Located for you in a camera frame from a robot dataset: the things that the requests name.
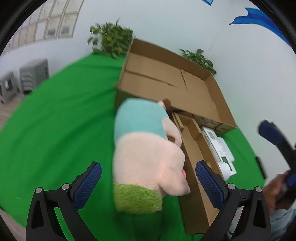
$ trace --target green leaves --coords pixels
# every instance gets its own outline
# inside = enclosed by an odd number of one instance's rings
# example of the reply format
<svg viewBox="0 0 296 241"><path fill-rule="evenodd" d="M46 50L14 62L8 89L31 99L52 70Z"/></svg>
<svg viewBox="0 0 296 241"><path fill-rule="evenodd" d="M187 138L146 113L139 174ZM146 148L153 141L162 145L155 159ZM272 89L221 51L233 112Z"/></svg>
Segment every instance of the green leaves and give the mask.
<svg viewBox="0 0 296 241"><path fill-rule="evenodd" d="M90 27L91 37L87 39L88 44L97 46L100 41L100 48L93 48L94 53L105 53L112 58L118 58L122 53L128 51L133 39L133 31L130 28L123 28L118 25L119 19L115 24L105 23Z"/></svg>
<svg viewBox="0 0 296 241"><path fill-rule="evenodd" d="M90 36L88 39L87 39L87 44L89 44L91 42L91 40L93 40L94 37Z"/></svg>
<svg viewBox="0 0 296 241"><path fill-rule="evenodd" d="M204 51L202 49L197 49L196 53L203 53Z"/></svg>
<svg viewBox="0 0 296 241"><path fill-rule="evenodd" d="M204 52L202 49L197 49L195 54L190 52L189 50L179 50L182 52L183 57L198 64L212 74L216 74L216 70L214 70L213 68L213 63L202 55L202 53Z"/></svg>

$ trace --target barcode label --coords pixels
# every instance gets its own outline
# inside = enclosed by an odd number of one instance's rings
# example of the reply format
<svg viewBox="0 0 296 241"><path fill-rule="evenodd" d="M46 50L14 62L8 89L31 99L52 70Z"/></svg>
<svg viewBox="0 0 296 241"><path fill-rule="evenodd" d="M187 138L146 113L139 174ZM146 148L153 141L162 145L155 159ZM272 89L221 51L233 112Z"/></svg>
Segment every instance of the barcode label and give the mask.
<svg viewBox="0 0 296 241"><path fill-rule="evenodd" d="M210 136L210 138L211 138L212 140L216 140L216 138L214 137L213 133L208 132L208 134L209 134L209 136Z"/></svg>

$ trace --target blue wall decoration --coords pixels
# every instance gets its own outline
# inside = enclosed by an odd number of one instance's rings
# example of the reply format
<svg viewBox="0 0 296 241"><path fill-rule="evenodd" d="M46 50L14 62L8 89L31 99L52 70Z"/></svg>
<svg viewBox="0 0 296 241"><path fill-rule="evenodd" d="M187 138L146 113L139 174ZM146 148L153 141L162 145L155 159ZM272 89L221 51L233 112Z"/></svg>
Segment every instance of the blue wall decoration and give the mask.
<svg viewBox="0 0 296 241"><path fill-rule="evenodd" d="M212 5L212 3L213 3L214 0L202 0L202 1L204 1L205 3L207 3L209 5Z"/></svg>
<svg viewBox="0 0 296 241"><path fill-rule="evenodd" d="M263 26L270 31L274 32L277 36L279 36L282 40L284 40L287 44L288 41L282 32L278 29L278 27L271 21L271 19L260 9L256 8L245 8L248 11L247 16L239 16L236 17L231 24L257 24Z"/></svg>

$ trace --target floor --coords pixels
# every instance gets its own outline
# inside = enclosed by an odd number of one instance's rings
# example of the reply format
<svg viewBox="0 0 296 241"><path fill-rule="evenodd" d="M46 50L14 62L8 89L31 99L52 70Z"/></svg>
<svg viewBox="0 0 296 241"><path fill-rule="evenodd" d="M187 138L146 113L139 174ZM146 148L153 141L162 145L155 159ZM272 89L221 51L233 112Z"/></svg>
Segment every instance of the floor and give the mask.
<svg viewBox="0 0 296 241"><path fill-rule="evenodd" d="M9 103L0 103L0 131L14 110L23 100L23 95L18 94Z"/></svg>

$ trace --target metal screw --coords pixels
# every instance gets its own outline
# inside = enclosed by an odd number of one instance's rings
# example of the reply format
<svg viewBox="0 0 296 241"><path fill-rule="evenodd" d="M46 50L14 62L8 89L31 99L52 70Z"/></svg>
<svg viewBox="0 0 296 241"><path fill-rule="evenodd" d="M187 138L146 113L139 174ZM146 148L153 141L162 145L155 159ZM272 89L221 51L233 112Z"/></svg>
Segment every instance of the metal screw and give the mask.
<svg viewBox="0 0 296 241"><path fill-rule="evenodd" d="M235 189L235 185L232 184L232 183L229 183L229 184L227 185L227 187L228 187L229 189L231 189L231 190Z"/></svg>
<svg viewBox="0 0 296 241"><path fill-rule="evenodd" d="M255 190L256 190L257 192L262 192L261 187L256 187Z"/></svg>
<svg viewBox="0 0 296 241"><path fill-rule="evenodd" d="M67 190L69 187L70 187L70 185L69 185L68 183L65 183L65 184L62 186L62 189L63 189L63 190Z"/></svg>
<svg viewBox="0 0 296 241"><path fill-rule="evenodd" d="M42 188L36 188L35 192L40 193L42 191Z"/></svg>

